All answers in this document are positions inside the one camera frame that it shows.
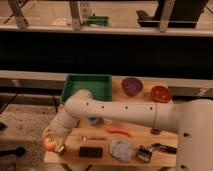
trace chair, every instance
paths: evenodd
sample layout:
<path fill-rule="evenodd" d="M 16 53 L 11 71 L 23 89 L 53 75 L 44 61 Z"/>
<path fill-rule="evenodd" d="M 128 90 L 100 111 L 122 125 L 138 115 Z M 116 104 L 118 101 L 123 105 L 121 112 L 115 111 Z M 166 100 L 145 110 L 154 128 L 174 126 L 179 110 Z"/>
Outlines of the chair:
<path fill-rule="evenodd" d="M 138 23 L 141 27 L 157 27 L 166 0 L 158 0 L 158 7 L 153 17 L 145 11 L 138 10 Z M 195 28 L 204 7 L 209 0 L 176 0 L 168 27 L 172 28 Z"/>

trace white object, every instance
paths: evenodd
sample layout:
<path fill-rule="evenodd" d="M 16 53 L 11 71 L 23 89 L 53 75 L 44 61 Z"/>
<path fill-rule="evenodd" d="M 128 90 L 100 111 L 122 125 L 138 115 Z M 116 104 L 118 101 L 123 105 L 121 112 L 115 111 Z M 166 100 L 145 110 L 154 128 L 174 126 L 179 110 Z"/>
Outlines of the white object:
<path fill-rule="evenodd" d="M 213 101 L 183 104 L 101 102 L 87 90 L 70 97 L 62 113 L 51 122 L 59 136 L 68 136 L 79 117 L 107 117 L 179 133 L 176 171 L 210 171 L 213 168 Z"/>

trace black eraser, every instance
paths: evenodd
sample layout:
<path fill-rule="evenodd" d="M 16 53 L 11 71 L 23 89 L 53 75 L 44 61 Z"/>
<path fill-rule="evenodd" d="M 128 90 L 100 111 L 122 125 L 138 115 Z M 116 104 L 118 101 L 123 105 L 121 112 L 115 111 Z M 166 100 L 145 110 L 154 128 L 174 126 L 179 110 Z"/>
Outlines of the black eraser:
<path fill-rule="evenodd" d="M 80 157 L 101 158 L 103 156 L 102 147 L 80 147 Z"/>

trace apple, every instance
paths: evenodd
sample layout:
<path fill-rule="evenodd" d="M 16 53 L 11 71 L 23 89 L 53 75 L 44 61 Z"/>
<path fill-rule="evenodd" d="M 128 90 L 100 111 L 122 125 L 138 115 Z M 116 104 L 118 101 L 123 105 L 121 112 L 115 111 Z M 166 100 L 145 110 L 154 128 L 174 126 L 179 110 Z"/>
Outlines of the apple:
<path fill-rule="evenodd" d="M 54 138 L 46 137 L 43 141 L 43 146 L 46 151 L 53 152 L 56 147 L 56 142 L 55 142 Z"/>

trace metal tool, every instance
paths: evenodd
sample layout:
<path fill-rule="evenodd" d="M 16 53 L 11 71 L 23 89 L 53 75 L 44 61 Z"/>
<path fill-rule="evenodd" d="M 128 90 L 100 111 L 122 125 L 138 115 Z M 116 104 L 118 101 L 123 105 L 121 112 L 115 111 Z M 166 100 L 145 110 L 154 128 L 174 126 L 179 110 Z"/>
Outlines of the metal tool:
<path fill-rule="evenodd" d="M 81 136 L 81 141 L 87 141 L 87 140 L 106 140 L 106 137 L 101 136 Z"/>
<path fill-rule="evenodd" d="M 137 158 L 143 160 L 144 162 L 149 163 L 151 161 L 153 151 L 154 147 L 146 148 L 141 145 L 136 156 Z"/>
<path fill-rule="evenodd" d="M 23 147 L 18 147 L 15 150 L 0 151 L 0 156 L 16 155 L 17 157 L 21 157 L 25 153 L 26 150 Z"/>

